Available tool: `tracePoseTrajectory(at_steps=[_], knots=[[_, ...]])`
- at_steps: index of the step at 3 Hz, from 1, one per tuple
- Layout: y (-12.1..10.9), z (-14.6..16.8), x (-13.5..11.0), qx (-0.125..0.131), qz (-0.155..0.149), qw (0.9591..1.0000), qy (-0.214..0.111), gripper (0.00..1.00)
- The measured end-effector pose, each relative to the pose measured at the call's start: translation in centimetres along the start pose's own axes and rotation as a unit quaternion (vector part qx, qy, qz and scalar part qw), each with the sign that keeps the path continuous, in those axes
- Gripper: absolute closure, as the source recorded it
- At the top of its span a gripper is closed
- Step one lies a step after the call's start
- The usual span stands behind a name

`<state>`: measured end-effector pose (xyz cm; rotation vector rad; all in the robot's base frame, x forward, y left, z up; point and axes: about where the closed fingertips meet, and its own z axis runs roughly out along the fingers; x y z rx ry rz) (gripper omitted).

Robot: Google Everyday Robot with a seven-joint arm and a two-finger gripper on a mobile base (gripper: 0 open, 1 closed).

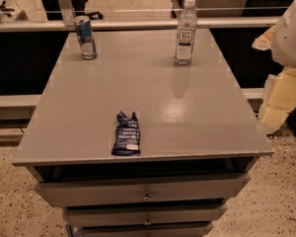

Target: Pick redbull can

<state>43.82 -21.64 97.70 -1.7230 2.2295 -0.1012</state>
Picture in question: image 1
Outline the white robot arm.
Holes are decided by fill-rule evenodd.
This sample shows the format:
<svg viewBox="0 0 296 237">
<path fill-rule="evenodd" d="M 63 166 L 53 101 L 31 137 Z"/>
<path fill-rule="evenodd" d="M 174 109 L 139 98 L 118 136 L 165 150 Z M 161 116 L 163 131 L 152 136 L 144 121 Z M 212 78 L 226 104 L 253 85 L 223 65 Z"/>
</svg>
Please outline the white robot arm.
<svg viewBox="0 0 296 237">
<path fill-rule="evenodd" d="M 252 47 L 270 50 L 273 61 L 283 66 L 277 76 L 267 76 L 259 108 L 259 124 L 274 132 L 296 109 L 296 0 Z"/>
</svg>

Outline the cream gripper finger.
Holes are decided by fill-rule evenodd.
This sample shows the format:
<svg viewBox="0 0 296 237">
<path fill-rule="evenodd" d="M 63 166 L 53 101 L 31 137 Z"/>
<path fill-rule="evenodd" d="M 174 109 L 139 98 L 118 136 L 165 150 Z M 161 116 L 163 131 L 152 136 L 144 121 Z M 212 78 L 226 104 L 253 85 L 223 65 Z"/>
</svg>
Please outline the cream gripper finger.
<svg viewBox="0 0 296 237">
<path fill-rule="evenodd" d="M 296 109 L 296 68 L 285 67 L 277 76 L 269 75 L 264 83 L 259 123 L 266 129 L 280 129 Z"/>
<path fill-rule="evenodd" d="M 274 32 L 275 26 L 270 27 L 262 35 L 254 40 L 252 48 L 257 50 L 272 50 Z"/>
</svg>

